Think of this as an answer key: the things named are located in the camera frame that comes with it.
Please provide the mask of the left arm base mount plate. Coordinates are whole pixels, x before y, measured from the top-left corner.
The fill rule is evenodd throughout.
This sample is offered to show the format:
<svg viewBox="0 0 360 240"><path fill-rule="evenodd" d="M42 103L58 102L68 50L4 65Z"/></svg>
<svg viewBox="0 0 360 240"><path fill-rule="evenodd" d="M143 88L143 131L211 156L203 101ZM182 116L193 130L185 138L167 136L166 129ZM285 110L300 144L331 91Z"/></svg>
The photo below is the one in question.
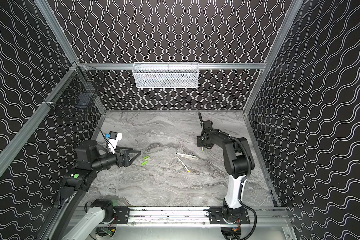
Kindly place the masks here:
<svg viewBox="0 0 360 240"><path fill-rule="evenodd" d="M131 209L128 207L113 207L102 209L105 213L104 219L100 222L103 225L127 224Z"/></svg>

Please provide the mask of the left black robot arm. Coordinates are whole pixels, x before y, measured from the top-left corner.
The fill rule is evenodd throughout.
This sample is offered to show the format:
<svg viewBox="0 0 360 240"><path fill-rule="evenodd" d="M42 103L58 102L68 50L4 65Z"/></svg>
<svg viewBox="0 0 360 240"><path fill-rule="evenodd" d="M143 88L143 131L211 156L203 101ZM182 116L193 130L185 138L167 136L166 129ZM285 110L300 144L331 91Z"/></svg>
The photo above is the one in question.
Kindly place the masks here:
<svg viewBox="0 0 360 240"><path fill-rule="evenodd" d="M112 166L128 167L141 151L126 147L116 147L114 154L95 140L81 143L76 148L77 164L61 180L57 199L37 240L62 240L67 226L77 206L97 178L98 172Z"/></svg>

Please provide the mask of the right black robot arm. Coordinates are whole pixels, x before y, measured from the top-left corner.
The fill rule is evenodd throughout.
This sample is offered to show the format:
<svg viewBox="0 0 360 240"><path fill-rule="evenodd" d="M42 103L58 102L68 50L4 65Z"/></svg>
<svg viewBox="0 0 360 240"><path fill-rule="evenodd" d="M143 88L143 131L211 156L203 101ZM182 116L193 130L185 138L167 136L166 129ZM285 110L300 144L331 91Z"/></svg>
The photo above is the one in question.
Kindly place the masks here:
<svg viewBox="0 0 360 240"><path fill-rule="evenodd" d="M201 135L197 137L197 146L202 149L218 146L222 149L224 167L229 175L228 191L222 206L223 220L228 223L241 220L248 224L248 208L244 206L242 198L246 181L255 168L248 140L214 129L212 121L201 120Z"/></svg>

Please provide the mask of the green ended pen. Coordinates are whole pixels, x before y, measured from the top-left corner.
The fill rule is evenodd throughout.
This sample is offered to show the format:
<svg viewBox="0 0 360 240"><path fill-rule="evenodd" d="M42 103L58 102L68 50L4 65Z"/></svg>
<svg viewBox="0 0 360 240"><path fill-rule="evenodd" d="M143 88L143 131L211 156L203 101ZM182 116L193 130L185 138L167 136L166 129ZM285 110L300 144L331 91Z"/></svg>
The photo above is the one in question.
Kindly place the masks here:
<svg viewBox="0 0 360 240"><path fill-rule="evenodd" d="M186 169L186 171L187 171L188 173L190 173L191 171L190 171L189 168L184 164L184 162L183 162L179 157L177 157L177 159L180 161L180 163L183 165L183 167Z"/></svg>

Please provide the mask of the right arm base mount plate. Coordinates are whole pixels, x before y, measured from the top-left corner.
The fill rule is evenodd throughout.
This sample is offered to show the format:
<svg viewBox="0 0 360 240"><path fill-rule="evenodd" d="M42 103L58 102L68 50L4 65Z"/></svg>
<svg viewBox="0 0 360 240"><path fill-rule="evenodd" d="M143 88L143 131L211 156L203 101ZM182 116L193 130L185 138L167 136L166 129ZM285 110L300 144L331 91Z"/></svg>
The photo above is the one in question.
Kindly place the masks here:
<svg viewBox="0 0 360 240"><path fill-rule="evenodd" d="M241 224L249 225L250 219L246 208L240 207L236 209L222 207L210 207L206 213L211 225L237 224L240 220Z"/></svg>

